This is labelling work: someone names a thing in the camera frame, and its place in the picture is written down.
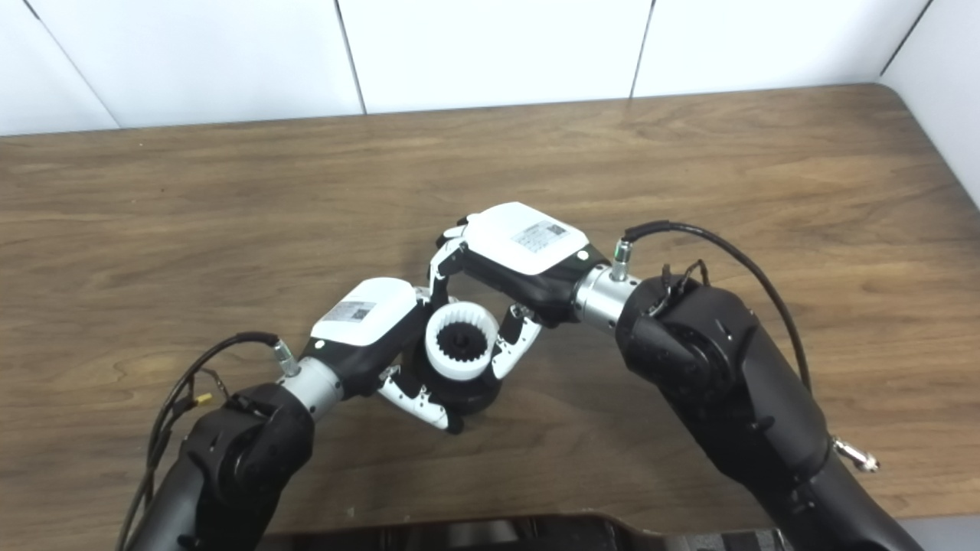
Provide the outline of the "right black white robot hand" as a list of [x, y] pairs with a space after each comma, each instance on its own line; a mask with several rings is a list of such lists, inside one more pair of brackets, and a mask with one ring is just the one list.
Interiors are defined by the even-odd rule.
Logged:
[[521, 202], [463, 217], [436, 241], [428, 286], [432, 306], [448, 303], [456, 273], [512, 300], [495, 339], [486, 380], [503, 380], [543, 328], [578, 322], [575, 292], [606, 257], [581, 230]]

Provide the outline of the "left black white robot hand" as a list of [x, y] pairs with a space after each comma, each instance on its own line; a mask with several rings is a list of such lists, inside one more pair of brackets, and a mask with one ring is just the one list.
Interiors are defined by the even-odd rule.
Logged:
[[365, 279], [314, 323], [297, 373], [280, 383], [314, 422], [342, 401], [378, 393], [420, 421], [458, 435], [462, 417], [398, 360], [412, 358], [430, 315], [427, 290], [402, 279]]

